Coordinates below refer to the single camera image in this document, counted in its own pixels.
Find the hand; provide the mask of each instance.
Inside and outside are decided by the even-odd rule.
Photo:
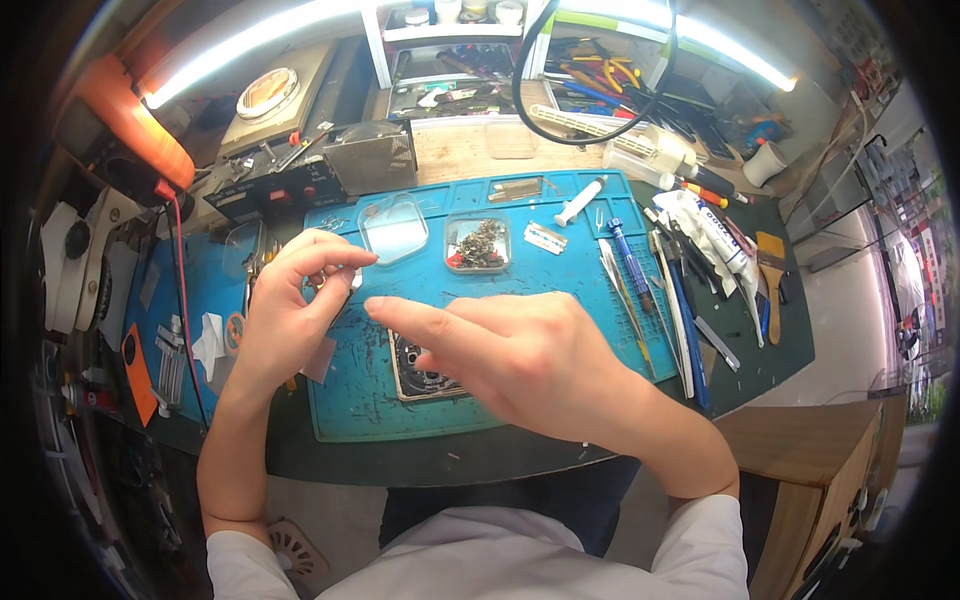
[[[317,351],[347,300],[355,269],[375,260],[376,254],[326,231],[307,229],[292,239],[256,280],[230,379],[242,379],[247,393],[272,396]],[[309,304],[304,277],[324,284]]]
[[[419,370],[456,379],[501,420],[552,438],[602,444],[622,416],[619,391],[642,380],[569,294],[458,298],[446,310],[370,298],[365,307],[429,348]]]

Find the wooden cabinet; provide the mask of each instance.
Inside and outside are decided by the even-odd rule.
[[[830,531],[839,523],[840,538],[850,536],[848,509],[866,480],[879,407],[746,407],[715,422],[740,470],[779,481],[752,600],[790,598]]]

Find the black cable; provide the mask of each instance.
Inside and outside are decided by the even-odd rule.
[[[523,79],[523,67],[526,65],[527,59],[530,57],[530,51],[533,49],[534,42],[537,41],[537,36],[543,31],[543,26],[546,25],[547,20],[553,16],[553,13],[557,10],[557,6],[560,4],[560,0],[549,0],[546,6],[543,7],[543,12],[540,13],[540,17],[534,24],[530,27],[530,31],[527,32],[526,37],[523,39],[523,43],[520,44],[520,52],[516,57],[516,66],[514,68],[514,76],[511,79],[511,85],[514,92],[514,108],[516,109],[516,114],[520,117],[520,121],[526,125],[531,132],[536,133],[544,139],[548,139],[551,142],[557,144],[564,144],[565,146],[587,146],[589,144],[600,144],[609,140],[614,139],[618,135],[628,132],[629,130],[636,127],[636,124],[642,121],[650,111],[654,109],[657,103],[660,101],[660,98],[663,96],[663,91],[666,89],[666,83],[670,79],[670,76],[673,75],[673,65],[677,61],[677,55],[680,53],[678,49],[677,42],[677,9],[674,2],[671,0],[666,0],[667,8],[670,10],[670,33],[667,36],[667,39],[670,43],[670,56],[666,62],[666,68],[663,71],[663,75],[660,76],[660,83],[657,85],[657,91],[654,93],[653,98],[650,99],[650,102],[639,110],[636,116],[631,119],[623,127],[620,127],[616,130],[613,130],[610,133],[605,133],[598,137],[589,137],[586,139],[567,139],[565,137],[559,137],[553,133],[545,131],[539,125],[534,123],[530,118],[530,115],[527,114],[526,109],[523,107],[523,100],[520,98],[520,86]],[[629,85],[624,86],[625,90],[633,90],[634,88]]]
[[[170,211],[167,210],[167,205],[163,207],[163,213],[167,215],[167,230],[170,231],[170,263],[174,270],[174,293],[177,296],[178,315],[180,316],[180,322],[185,323],[186,319],[183,317],[183,300],[180,295],[180,277],[178,276],[180,270],[177,268],[177,253],[174,252],[174,244],[177,243],[177,230],[175,229],[176,225],[174,224],[173,217],[170,215]],[[193,391],[197,395],[197,409],[200,410],[200,421],[204,424],[204,431],[209,431],[210,426],[207,424],[206,416],[204,415],[204,404],[200,402],[200,388],[197,387],[197,380],[192,376],[190,377],[190,384],[193,386]]]

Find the red wire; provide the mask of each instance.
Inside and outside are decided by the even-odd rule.
[[[197,390],[197,395],[200,394],[200,379],[197,378],[197,365],[193,361],[193,342],[190,338],[190,317],[186,312],[186,276],[183,274],[183,236],[180,234],[180,203],[177,202],[177,197],[173,199],[174,202],[174,211],[177,214],[177,255],[179,257],[180,264],[180,297],[183,300],[183,334],[186,337],[186,358],[190,363],[190,375],[193,376],[193,385],[194,389]],[[197,398],[197,403],[200,405],[200,420],[206,424],[206,416],[204,415],[204,401],[202,398]]]

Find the screwdriver handle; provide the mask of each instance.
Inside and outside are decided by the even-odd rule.
[[[636,294],[640,297],[640,305],[643,307],[643,310],[650,312],[653,310],[653,303],[650,301],[650,287],[647,285],[646,280],[643,278],[643,273],[640,271],[640,263],[636,261],[634,253],[630,250],[627,237],[623,234],[623,221],[618,217],[614,217],[607,222],[607,229],[613,233],[613,240],[620,249],[620,254],[623,255],[623,262],[627,265],[627,272],[630,274],[630,279],[636,287]]]

